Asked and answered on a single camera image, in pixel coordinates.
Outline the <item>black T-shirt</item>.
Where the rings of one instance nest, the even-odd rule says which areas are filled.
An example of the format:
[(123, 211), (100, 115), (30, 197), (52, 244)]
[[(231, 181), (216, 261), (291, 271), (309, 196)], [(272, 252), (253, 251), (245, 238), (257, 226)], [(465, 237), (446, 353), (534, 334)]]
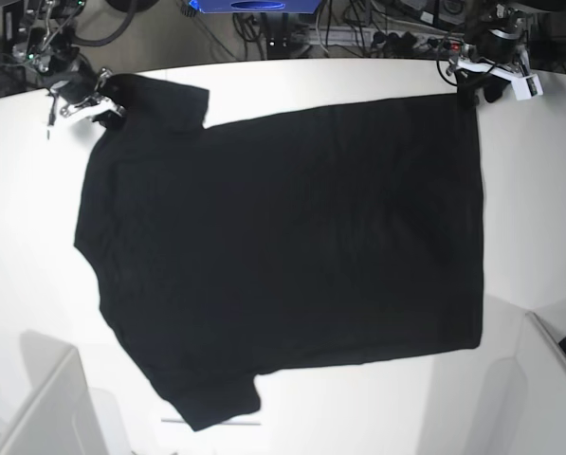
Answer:
[(204, 126), (207, 90), (110, 81), (75, 247), (121, 347), (196, 431), (254, 380), (475, 349), (484, 305), (477, 114), (453, 94)]

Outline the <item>white power strip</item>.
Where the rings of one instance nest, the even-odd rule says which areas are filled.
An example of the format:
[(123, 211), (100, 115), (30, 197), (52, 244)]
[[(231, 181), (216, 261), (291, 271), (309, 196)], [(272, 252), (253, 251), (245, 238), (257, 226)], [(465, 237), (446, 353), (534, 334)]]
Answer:
[(392, 55), (428, 53), (438, 46), (441, 30), (377, 29), (374, 27), (308, 27), (298, 33), (300, 43), (322, 51), (334, 47), (350, 49), (360, 55), (387, 47)]

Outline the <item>blue box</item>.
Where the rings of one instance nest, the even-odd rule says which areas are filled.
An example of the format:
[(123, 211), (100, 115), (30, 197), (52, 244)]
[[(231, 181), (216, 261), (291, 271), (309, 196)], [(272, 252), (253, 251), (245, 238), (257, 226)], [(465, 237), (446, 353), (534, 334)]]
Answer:
[(189, 4), (203, 13), (313, 13), (320, 0), (196, 0)]

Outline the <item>white partition panel left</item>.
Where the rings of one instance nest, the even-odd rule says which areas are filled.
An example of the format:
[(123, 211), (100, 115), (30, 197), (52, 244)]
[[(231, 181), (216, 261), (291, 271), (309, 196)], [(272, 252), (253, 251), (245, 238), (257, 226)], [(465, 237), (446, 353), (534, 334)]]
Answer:
[(78, 350), (66, 347), (0, 435), (0, 454), (106, 454)]

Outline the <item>white partition panel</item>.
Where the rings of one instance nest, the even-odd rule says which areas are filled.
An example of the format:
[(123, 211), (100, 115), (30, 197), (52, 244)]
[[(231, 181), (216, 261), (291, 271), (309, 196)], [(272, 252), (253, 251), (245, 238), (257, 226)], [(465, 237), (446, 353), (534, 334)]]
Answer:
[(78, 350), (66, 347), (0, 435), (0, 454), (106, 454)]
[(566, 454), (566, 357), (534, 313), (525, 316), (516, 360), (527, 392), (510, 452)]

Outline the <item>white partition panel right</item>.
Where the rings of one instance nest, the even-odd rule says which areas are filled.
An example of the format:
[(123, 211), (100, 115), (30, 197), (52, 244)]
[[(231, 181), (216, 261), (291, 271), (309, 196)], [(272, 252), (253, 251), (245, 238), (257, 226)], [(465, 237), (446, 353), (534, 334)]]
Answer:
[(510, 452), (566, 454), (566, 357), (534, 313), (525, 316), (516, 360), (527, 392)]

